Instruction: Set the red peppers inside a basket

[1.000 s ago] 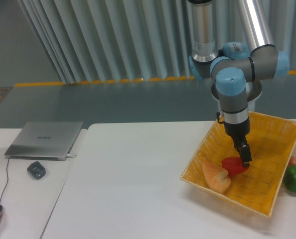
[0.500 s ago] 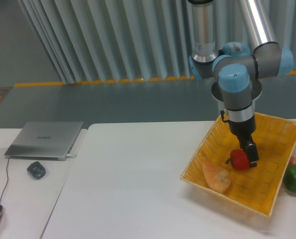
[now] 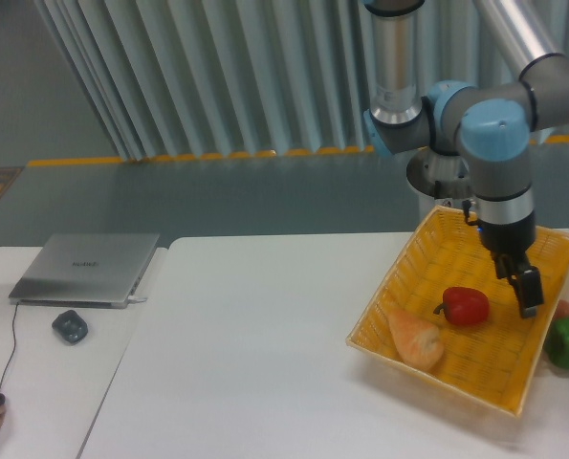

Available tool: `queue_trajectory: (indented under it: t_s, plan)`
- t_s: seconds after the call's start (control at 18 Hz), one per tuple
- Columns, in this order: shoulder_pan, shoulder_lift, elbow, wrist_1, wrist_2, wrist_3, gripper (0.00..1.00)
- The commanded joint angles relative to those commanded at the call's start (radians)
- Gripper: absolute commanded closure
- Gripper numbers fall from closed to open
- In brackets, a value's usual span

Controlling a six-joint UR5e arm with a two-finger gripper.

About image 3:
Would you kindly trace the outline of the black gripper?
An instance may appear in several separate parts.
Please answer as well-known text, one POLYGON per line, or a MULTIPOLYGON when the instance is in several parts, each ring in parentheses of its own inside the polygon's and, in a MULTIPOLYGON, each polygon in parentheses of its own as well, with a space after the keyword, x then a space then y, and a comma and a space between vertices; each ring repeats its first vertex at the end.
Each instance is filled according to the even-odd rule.
POLYGON ((482 245, 490 252, 498 279, 513 277, 514 292, 521 318, 532 318, 544 304, 541 276, 526 254, 536 240, 536 218, 509 224, 479 221, 482 245))

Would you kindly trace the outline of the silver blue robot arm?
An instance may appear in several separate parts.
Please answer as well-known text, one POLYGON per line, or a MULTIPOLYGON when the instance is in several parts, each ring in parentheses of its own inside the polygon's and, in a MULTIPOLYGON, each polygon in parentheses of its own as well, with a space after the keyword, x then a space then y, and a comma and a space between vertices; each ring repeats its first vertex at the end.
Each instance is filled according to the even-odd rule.
POLYGON ((460 155, 470 174, 463 205, 498 278, 514 289, 519 313, 543 303, 539 269, 527 250, 536 239, 528 143, 533 132, 569 124, 569 58, 529 1, 476 3, 514 82, 479 89, 442 81, 417 89, 418 1, 367 1, 373 24, 376 93, 363 118, 374 148, 396 154, 427 146, 460 155))

